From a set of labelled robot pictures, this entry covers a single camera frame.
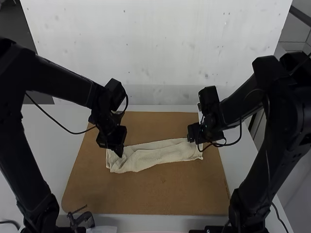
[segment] cork mat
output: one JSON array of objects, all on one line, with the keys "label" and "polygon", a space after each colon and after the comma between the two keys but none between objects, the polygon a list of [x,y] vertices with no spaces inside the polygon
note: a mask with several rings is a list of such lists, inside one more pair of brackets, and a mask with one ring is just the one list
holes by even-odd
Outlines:
[{"label": "cork mat", "polygon": [[[197,121],[197,113],[126,112],[125,145],[186,137],[187,126]],[[204,151],[203,160],[116,174],[105,167],[97,134],[96,129],[84,136],[62,199],[65,212],[87,204],[94,214],[227,215],[229,194],[217,148]]]}]

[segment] white table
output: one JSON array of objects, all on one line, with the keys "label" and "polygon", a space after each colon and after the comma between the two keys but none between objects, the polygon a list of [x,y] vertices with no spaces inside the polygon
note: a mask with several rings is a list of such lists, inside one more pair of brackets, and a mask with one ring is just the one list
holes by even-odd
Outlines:
[{"label": "white table", "polygon": [[[43,108],[65,127],[78,132],[86,129],[90,110],[78,105],[43,105]],[[134,105],[128,111],[179,111],[196,112],[196,106],[179,105]],[[23,124],[25,133],[33,151],[38,166],[52,192],[61,204],[69,175],[78,154],[83,135],[71,135],[48,119],[33,105],[24,105]],[[225,131],[228,142],[235,141],[239,136],[239,128]],[[246,177],[256,155],[257,149],[243,123],[240,142],[231,147],[219,148],[225,175],[232,194]],[[0,175],[0,218],[14,219],[22,223],[22,215],[15,206],[15,198],[8,184]],[[293,232],[284,210],[276,196],[274,199],[281,219],[290,232]],[[118,227],[118,232],[141,231],[172,231],[188,232],[190,229],[203,229],[206,225],[223,225],[226,216],[143,216],[143,215],[94,215],[97,225],[112,225]],[[58,225],[68,226],[69,220],[61,210]],[[285,232],[277,220],[275,212],[266,219],[266,227],[271,233]],[[0,225],[0,232],[16,232],[10,225]]]}]

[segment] folded cloth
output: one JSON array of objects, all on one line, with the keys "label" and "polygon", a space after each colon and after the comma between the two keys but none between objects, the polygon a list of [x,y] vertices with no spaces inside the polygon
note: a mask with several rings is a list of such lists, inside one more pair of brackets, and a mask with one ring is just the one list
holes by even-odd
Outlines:
[{"label": "folded cloth", "polygon": [[110,172],[139,172],[157,164],[203,159],[195,143],[186,138],[169,139],[124,147],[122,158],[106,150],[106,167]]}]

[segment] white towel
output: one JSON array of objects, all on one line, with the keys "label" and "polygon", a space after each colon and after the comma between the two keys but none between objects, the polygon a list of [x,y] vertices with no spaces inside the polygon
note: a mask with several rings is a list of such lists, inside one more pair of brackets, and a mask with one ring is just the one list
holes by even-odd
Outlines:
[{"label": "white towel", "polygon": [[122,158],[106,150],[106,167],[110,172],[139,172],[157,164],[203,159],[195,143],[186,138],[169,139],[124,147]]}]

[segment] floor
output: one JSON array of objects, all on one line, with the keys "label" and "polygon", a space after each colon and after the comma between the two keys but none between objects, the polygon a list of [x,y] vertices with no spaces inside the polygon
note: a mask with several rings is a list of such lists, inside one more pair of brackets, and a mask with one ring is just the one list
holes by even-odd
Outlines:
[{"label": "floor", "polygon": [[[14,40],[18,44],[36,52],[33,38],[19,0],[6,0],[0,8],[0,37]],[[54,104],[53,98],[38,92],[28,92],[39,104]],[[32,103],[25,97],[24,104]]]}]

